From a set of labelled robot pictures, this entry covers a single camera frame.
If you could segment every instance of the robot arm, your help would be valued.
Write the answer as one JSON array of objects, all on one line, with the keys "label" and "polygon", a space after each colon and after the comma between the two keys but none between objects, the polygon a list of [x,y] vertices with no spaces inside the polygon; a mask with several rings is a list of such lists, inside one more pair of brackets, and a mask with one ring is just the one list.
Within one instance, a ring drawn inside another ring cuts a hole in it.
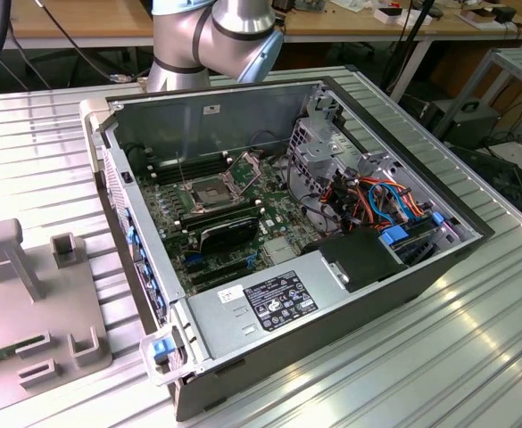
[{"label": "robot arm", "polygon": [[154,0],[152,14],[148,92],[209,86],[207,69],[261,81],[283,43],[267,0]]}]

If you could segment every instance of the label sticker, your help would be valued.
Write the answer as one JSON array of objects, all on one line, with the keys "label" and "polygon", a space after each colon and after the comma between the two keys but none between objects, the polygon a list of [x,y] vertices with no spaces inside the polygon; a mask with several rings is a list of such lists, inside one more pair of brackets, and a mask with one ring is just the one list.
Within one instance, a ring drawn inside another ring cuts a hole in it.
[{"label": "label sticker", "polygon": [[262,328],[272,332],[318,309],[302,281],[291,270],[244,290]]},{"label": "label sticker", "polygon": [[217,114],[221,111],[221,104],[206,105],[203,107],[203,115]]},{"label": "label sticker", "polygon": [[238,299],[239,297],[243,297],[243,286],[241,284],[233,285],[232,287],[226,288],[225,290],[221,290],[217,292],[221,303],[229,303],[232,300]]}]

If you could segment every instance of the blue cable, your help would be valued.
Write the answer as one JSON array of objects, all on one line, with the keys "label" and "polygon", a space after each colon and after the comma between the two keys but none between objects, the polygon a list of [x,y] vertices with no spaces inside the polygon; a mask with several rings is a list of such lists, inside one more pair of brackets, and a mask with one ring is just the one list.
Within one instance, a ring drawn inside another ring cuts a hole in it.
[{"label": "blue cable", "polygon": [[378,216],[380,217],[383,217],[383,218],[387,218],[389,220],[389,222],[392,224],[392,226],[394,225],[394,220],[388,216],[387,214],[383,213],[382,211],[380,211],[377,206],[376,206],[376,203],[374,202],[374,187],[376,185],[373,185],[369,188],[369,193],[368,193],[368,199],[369,199],[369,205],[371,206],[371,209],[373,209],[373,211],[376,212],[376,214],[378,214]]},{"label": "blue cable", "polygon": [[397,203],[400,204],[400,207],[402,208],[403,212],[405,213],[405,215],[407,217],[417,218],[417,216],[415,214],[413,214],[413,212],[411,212],[411,210],[403,203],[402,198],[400,197],[397,190],[392,185],[389,185],[387,183],[377,183],[369,188],[369,194],[368,194],[369,204],[371,205],[371,208],[373,209],[373,211],[376,212],[376,214],[378,214],[379,216],[381,216],[383,218],[387,218],[390,221],[390,223],[392,224],[392,226],[395,224],[394,220],[390,216],[381,212],[376,206],[373,193],[374,193],[374,187],[376,187],[377,185],[385,187],[395,196],[395,200],[397,201]]}]

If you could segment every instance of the warning label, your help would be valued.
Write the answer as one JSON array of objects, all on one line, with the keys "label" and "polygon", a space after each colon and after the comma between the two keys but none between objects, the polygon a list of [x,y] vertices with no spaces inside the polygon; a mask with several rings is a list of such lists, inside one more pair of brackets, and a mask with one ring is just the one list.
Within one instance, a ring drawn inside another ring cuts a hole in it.
[{"label": "warning label", "polygon": [[318,309],[293,270],[244,289],[244,296],[268,332]]}]

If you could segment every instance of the blue clip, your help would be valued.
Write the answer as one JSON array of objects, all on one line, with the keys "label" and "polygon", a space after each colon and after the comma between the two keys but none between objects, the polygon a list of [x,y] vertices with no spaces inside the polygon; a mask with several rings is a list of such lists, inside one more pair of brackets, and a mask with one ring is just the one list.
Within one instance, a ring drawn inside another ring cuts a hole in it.
[{"label": "blue clip", "polygon": [[176,349],[175,342],[171,336],[159,341],[152,342],[153,359],[156,363],[167,360],[167,356]]},{"label": "blue clip", "polygon": [[433,215],[431,216],[431,218],[433,219],[433,221],[438,225],[440,226],[444,221],[445,221],[445,217],[443,217],[443,215],[440,213],[440,212],[437,212],[435,211],[433,213]]},{"label": "blue clip", "polygon": [[392,245],[393,243],[397,243],[401,239],[407,238],[409,235],[403,227],[401,226],[392,226],[384,229],[382,232],[382,238],[384,238],[385,243],[388,245]]},{"label": "blue clip", "polygon": [[130,226],[128,229],[128,233],[126,234],[126,240],[128,243],[134,242],[134,235],[136,234],[136,229],[133,226]]}]

